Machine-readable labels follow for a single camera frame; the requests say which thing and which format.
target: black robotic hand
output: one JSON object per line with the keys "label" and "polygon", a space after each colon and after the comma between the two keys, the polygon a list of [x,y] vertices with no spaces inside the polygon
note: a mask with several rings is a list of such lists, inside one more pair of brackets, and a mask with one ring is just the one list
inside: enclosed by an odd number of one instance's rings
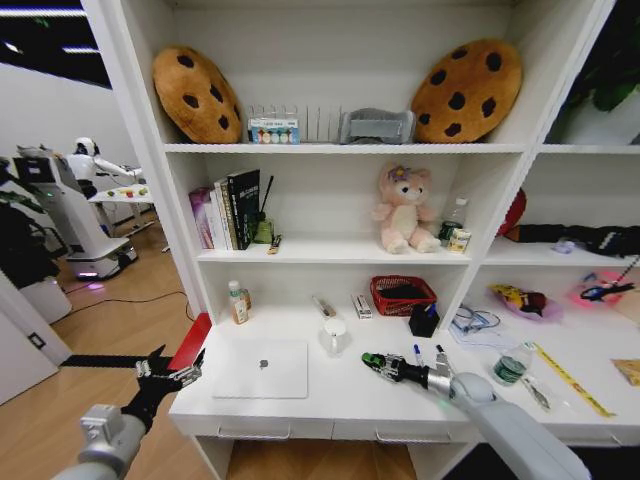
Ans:
{"label": "black robotic hand", "polygon": [[204,359],[204,349],[198,354],[193,365],[176,371],[167,368],[170,359],[160,356],[164,347],[165,345],[162,345],[151,352],[146,360],[136,362],[140,390],[129,405],[121,409],[123,414],[139,418],[145,424],[147,432],[153,425],[153,418],[164,397],[181,390],[202,375],[200,367]]}

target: robotic arm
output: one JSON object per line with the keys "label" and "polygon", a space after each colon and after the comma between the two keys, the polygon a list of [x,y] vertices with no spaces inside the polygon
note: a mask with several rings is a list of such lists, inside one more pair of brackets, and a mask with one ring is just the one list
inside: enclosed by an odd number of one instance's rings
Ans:
{"label": "robotic arm", "polygon": [[126,407],[94,405],[80,420],[86,446],[78,455],[79,465],[59,473],[53,480],[123,479],[140,449],[142,437],[151,429],[160,402],[202,375],[204,350],[193,365],[167,370],[160,357],[164,345],[146,360],[136,362],[140,390]]}
{"label": "robotic arm", "polygon": [[98,145],[87,137],[76,139],[76,150],[73,154],[67,155],[67,161],[77,180],[91,180],[94,176],[100,175],[100,172],[132,178],[142,174],[141,168],[119,166],[102,158]]}
{"label": "robotic arm", "polygon": [[438,345],[436,368],[411,365],[399,355],[365,353],[363,362],[392,382],[408,379],[463,410],[520,480],[589,480],[582,461],[523,409],[500,398],[474,373],[452,374]]}

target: black book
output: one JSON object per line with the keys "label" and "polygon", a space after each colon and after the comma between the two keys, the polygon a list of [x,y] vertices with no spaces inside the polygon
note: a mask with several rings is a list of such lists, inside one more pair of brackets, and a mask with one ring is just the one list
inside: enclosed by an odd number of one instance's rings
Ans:
{"label": "black book", "polygon": [[246,250],[253,240],[260,214],[260,170],[241,170],[227,175],[229,197],[236,226],[238,249]]}

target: ceiling light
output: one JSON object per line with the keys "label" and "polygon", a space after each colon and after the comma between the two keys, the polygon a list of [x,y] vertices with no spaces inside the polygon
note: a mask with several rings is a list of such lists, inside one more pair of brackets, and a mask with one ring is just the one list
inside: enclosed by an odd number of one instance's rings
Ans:
{"label": "ceiling light", "polygon": [[23,53],[18,47],[16,47],[13,43],[4,42],[4,46],[11,50],[13,53]]}
{"label": "ceiling light", "polygon": [[86,17],[80,8],[0,8],[0,18]]}
{"label": "ceiling light", "polygon": [[100,53],[100,50],[92,47],[62,47],[64,53],[80,53],[80,54],[94,54]]}

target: red object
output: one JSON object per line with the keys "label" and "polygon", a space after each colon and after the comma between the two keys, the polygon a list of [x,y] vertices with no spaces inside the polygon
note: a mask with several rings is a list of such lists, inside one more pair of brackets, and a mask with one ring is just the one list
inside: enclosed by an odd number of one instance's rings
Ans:
{"label": "red object", "polygon": [[516,198],[513,199],[509,211],[504,217],[504,222],[500,225],[496,236],[504,235],[515,227],[516,223],[522,218],[525,208],[527,208],[527,195],[524,193],[524,190],[520,189],[516,194]]}
{"label": "red object", "polygon": [[[380,290],[388,288],[401,287],[403,285],[412,285],[424,293],[424,298],[385,298],[380,295]],[[438,300],[436,294],[427,283],[418,277],[405,277],[402,275],[388,275],[385,277],[373,277],[371,280],[371,296],[373,303],[381,315],[389,315],[395,317],[408,317],[415,305],[431,304]]]}
{"label": "red object", "polygon": [[208,313],[201,313],[193,322],[189,332],[182,340],[182,344],[169,363],[169,370],[181,370],[193,364],[198,356],[200,348],[211,330],[211,320]]}

